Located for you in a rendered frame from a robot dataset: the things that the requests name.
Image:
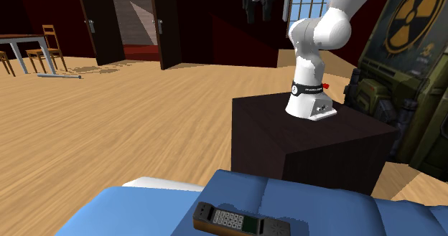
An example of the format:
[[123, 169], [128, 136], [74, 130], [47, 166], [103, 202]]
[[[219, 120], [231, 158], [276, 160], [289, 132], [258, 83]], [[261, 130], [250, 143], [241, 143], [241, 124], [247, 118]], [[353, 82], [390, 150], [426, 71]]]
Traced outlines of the grey pipe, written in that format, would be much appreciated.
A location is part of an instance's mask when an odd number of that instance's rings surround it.
[[81, 79], [81, 75], [56, 75], [56, 74], [45, 74], [45, 73], [37, 73], [38, 77], [58, 77], [58, 78], [74, 78]]

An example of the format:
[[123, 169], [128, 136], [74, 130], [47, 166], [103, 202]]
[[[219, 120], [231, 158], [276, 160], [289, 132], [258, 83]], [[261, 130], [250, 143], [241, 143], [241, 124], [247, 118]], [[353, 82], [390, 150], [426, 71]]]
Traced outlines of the window with blue panes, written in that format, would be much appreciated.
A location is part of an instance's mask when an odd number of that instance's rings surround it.
[[294, 22], [306, 18], [318, 18], [327, 11], [329, 0], [284, 0], [283, 20], [287, 23], [286, 32]]

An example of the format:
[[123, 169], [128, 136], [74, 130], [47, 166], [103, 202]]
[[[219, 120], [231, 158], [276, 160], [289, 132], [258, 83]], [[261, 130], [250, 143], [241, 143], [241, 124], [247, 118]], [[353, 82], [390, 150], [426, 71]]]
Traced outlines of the green cabinet with radiation sign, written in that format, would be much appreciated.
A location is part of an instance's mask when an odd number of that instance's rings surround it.
[[448, 0], [387, 0], [344, 104], [398, 129], [388, 160], [408, 164], [448, 88]]

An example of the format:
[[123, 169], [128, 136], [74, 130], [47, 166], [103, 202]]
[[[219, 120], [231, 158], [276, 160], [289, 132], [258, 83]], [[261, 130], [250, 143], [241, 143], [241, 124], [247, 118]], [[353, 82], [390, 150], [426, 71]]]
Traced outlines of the wooden chair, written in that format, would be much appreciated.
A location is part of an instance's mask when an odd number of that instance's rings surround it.
[[[57, 38], [57, 35], [56, 35], [56, 32], [55, 32], [54, 26], [51, 25], [51, 24], [47, 24], [47, 25], [44, 24], [42, 26], [42, 29], [43, 29], [43, 32], [44, 32], [44, 35], [45, 35], [45, 41], [46, 41], [47, 49], [49, 51], [50, 58], [51, 58], [51, 60], [52, 60], [52, 62], [54, 64], [55, 68], [57, 69], [57, 63], [56, 63], [55, 59], [56, 58], [60, 58], [61, 61], [62, 61], [63, 66], [64, 66], [65, 71], [67, 71], [67, 65], [65, 63], [62, 51], [60, 49], [60, 44], [59, 44], [59, 41], [58, 41], [58, 38]], [[50, 45], [50, 41], [49, 41], [50, 37], [54, 38], [55, 48], [52, 48], [51, 45]], [[37, 68], [36, 68], [36, 66], [34, 64], [34, 60], [39, 60], [39, 63], [41, 64], [41, 67], [42, 67], [43, 71], [46, 72], [46, 69], [45, 69], [44, 64], [43, 64], [43, 59], [45, 57], [44, 57], [43, 51], [41, 49], [29, 49], [29, 50], [26, 51], [26, 53], [27, 53], [27, 56], [28, 56], [29, 60], [32, 63], [32, 66], [33, 66], [33, 69], [34, 69], [35, 72], [37, 72]]]
[[5, 69], [6, 69], [6, 71], [8, 72], [8, 74], [9, 75], [13, 75], [15, 77], [16, 75], [15, 75], [15, 72], [14, 72], [12, 66], [11, 66], [9, 58], [7, 57], [7, 54], [5, 52], [3, 52], [3, 51], [0, 51], [0, 61], [3, 63], [3, 65], [4, 65]]

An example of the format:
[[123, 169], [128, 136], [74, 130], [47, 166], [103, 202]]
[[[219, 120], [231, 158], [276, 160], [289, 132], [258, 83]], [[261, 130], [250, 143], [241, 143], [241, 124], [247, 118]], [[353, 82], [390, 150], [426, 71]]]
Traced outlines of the blue sofa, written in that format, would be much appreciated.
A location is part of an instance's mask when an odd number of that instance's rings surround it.
[[376, 199], [218, 170], [205, 186], [141, 177], [104, 189], [55, 236], [213, 236], [196, 230], [200, 202], [288, 222], [291, 236], [448, 236], [448, 206]]

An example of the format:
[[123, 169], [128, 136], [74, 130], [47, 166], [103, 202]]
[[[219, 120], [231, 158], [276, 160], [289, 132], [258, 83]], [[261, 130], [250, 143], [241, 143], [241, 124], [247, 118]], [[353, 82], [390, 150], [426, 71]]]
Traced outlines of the table with grey legs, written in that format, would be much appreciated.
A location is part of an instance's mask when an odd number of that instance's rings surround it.
[[28, 74], [27, 68], [24, 64], [21, 52], [17, 46], [20, 42], [38, 42], [47, 64], [50, 67], [51, 73], [56, 74], [55, 67], [50, 59], [50, 54], [47, 49], [45, 36], [43, 34], [0, 34], [0, 44], [9, 44], [13, 50], [13, 53], [18, 60], [24, 74]]

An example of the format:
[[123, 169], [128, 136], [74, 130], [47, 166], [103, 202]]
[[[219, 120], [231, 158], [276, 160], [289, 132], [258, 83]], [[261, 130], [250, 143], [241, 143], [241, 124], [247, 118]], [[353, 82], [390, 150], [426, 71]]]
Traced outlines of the black cordless phone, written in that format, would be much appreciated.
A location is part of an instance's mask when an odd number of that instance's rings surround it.
[[192, 215], [193, 227], [217, 236], [291, 236], [290, 224], [218, 209], [199, 202]]

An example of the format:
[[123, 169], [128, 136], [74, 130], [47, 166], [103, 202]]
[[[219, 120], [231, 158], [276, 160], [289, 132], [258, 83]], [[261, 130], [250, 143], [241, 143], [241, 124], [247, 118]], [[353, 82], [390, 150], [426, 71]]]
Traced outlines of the dark door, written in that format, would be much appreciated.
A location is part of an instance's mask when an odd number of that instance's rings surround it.
[[80, 0], [98, 65], [125, 60], [113, 0]]
[[152, 0], [162, 70], [182, 62], [177, 0]]

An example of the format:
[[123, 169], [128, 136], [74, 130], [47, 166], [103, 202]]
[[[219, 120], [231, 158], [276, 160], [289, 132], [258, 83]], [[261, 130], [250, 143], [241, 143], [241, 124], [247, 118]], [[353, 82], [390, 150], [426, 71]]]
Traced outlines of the dark robot stand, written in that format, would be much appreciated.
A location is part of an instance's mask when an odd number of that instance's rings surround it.
[[285, 111], [288, 99], [232, 100], [232, 171], [372, 194], [397, 129], [339, 103], [328, 118], [296, 118]]

